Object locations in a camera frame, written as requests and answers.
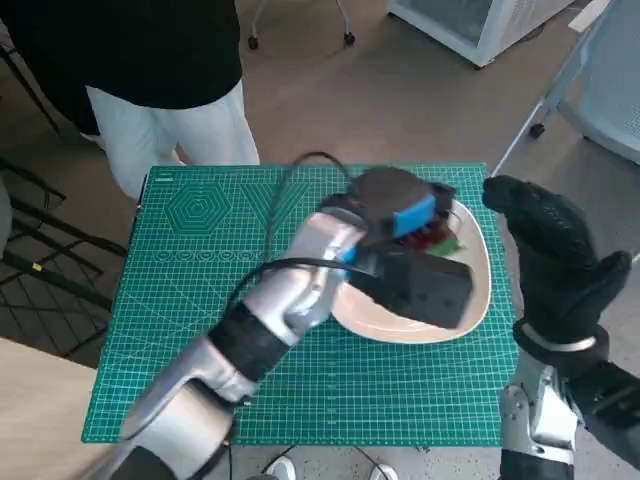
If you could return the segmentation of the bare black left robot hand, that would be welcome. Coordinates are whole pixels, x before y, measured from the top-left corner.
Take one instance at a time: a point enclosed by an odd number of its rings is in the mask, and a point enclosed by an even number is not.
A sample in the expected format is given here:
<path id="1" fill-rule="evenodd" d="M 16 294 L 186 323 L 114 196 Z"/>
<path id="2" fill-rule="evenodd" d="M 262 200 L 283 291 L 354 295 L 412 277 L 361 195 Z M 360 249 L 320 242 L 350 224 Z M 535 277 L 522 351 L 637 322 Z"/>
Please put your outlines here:
<path id="1" fill-rule="evenodd" d="M 453 237 L 449 218 L 454 187 L 429 182 L 396 167 L 379 166 L 358 176 L 349 191 L 363 208 L 367 246 L 395 242 L 418 251 Z"/>

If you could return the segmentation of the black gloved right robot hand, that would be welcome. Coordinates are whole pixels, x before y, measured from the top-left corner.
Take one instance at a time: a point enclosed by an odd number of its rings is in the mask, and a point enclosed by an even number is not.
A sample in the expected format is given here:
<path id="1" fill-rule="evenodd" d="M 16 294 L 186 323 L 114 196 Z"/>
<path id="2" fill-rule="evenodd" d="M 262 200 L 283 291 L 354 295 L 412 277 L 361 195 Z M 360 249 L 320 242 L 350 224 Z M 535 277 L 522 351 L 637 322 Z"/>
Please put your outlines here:
<path id="1" fill-rule="evenodd" d="M 482 200 L 505 217 L 516 242 L 526 323 L 556 344 L 593 336 L 626 285 L 631 255 L 599 258 L 582 211 L 537 184 L 494 176 L 484 181 Z"/>

